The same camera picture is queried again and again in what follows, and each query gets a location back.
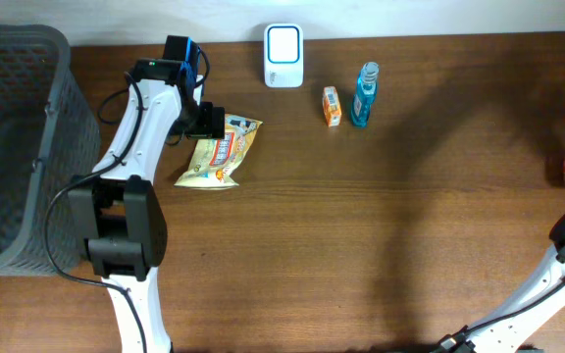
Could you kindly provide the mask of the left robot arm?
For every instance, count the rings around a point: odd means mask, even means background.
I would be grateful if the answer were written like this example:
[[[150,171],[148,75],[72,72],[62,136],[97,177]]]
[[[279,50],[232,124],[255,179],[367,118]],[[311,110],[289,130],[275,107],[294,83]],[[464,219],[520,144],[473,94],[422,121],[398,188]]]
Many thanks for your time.
[[[159,59],[126,72],[128,105],[116,135],[89,176],[66,189],[77,250],[107,289],[125,352],[171,352],[158,275],[168,230],[153,181],[168,138],[221,139],[225,111],[202,101],[208,59],[187,36],[168,36]]]

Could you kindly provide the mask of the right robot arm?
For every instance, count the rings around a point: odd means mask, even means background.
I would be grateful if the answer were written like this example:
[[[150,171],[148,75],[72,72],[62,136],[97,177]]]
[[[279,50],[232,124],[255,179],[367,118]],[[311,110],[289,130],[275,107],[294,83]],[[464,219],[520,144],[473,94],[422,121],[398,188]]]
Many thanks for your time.
[[[552,245],[530,277],[487,317],[445,336],[437,352],[516,352],[565,307],[565,215],[555,224]]]

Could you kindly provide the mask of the small orange box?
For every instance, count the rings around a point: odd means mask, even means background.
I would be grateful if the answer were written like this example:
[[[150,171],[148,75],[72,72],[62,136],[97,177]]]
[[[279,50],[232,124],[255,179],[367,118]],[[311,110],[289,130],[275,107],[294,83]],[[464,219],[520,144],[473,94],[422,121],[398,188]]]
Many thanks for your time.
[[[322,102],[327,126],[338,126],[341,120],[341,105],[334,86],[324,88]]]

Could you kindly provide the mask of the yellow snack bag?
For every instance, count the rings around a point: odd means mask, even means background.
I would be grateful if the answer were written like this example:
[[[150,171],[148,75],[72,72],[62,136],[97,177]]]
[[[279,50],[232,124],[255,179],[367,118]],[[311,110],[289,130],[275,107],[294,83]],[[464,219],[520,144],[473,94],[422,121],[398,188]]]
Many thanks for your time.
[[[244,160],[262,122],[225,114],[222,139],[202,139],[196,145],[188,169],[175,187],[227,189],[238,186],[231,174]]]

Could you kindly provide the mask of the blue mouthwash bottle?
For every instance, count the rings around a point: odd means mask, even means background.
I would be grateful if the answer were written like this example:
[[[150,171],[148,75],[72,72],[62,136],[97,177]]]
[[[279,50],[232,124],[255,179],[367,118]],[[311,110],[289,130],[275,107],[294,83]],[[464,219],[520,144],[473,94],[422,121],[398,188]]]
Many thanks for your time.
[[[366,127],[371,107],[378,93],[380,67],[376,62],[366,63],[357,77],[351,108],[351,121],[357,127]]]

